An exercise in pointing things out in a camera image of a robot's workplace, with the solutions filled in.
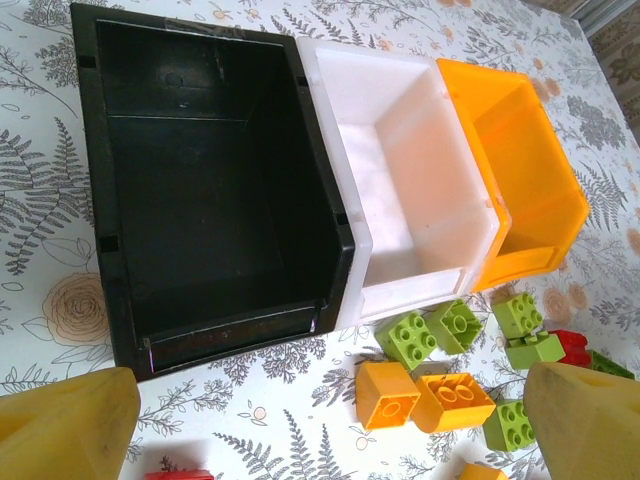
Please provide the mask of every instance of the storage bin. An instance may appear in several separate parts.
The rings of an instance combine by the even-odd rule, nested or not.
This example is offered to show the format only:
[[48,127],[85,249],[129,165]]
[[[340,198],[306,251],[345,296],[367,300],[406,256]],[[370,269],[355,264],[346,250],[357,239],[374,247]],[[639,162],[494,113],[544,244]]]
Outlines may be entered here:
[[354,240],[295,41],[71,12],[116,363],[333,330]]
[[494,207],[503,217],[506,207],[512,220],[510,229],[502,224],[475,290],[557,269],[589,204],[529,77],[437,62]]
[[500,224],[436,63],[297,41],[357,244],[336,328],[469,293]]

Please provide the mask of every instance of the floral tablecloth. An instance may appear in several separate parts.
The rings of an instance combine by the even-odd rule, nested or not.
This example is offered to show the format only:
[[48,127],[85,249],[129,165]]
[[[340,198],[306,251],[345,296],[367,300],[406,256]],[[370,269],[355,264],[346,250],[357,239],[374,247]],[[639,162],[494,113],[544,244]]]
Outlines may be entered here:
[[[494,398],[522,394],[489,304],[529,291],[549,328],[640,374],[640,151],[576,22],[517,0],[85,0],[242,28],[445,56],[528,73],[591,203],[562,267],[468,297],[471,352],[421,372],[472,372]],[[113,365],[67,0],[0,0],[0,394]],[[536,445],[487,450],[481,429],[365,431],[354,372],[383,354],[364,325],[140,385],[121,478],[193,467],[217,479],[449,479],[464,462],[543,479]]]

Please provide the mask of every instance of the white storage bin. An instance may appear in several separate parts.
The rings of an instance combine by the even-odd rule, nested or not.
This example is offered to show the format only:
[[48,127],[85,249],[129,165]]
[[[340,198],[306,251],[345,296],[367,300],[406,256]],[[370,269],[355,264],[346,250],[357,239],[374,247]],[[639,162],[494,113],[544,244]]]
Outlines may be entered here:
[[435,61],[297,41],[356,240],[336,329],[469,293],[499,222]]

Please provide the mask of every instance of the table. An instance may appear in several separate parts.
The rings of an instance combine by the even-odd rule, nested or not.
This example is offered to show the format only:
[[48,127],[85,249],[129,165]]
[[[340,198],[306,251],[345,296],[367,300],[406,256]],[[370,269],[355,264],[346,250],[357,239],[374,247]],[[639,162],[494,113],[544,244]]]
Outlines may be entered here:
[[[593,212],[562,267],[466,298],[484,324],[471,352],[428,372],[472,372],[518,398],[491,299],[536,298],[548,328],[640,374],[640,150],[576,22],[514,0],[86,0],[528,73]],[[92,231],[66,0],[0,0],[0,394],[113,365]],[[536,445],[491,452],[480,428],[364,431],[354,372],[383,359],[375,325],[182,371],[140,385],[121,478],[204,467],[217,479],[449,479],[463,462],[548,478]]]

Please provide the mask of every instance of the red lego brick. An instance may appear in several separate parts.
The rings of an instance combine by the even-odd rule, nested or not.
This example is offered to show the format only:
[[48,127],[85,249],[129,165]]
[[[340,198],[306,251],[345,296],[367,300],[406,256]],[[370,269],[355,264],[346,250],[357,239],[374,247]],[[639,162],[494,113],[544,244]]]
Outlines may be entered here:
[[206,470],[190,470],[188,472],[147,473],[144,480],[215,480]]
[[566,354],[564,358],[558,360],[560,363],[589,368],[591,357],[585,349],[588,343],[587,337],[568,330],[554,330],[549,333],[555,333],[558,336]]

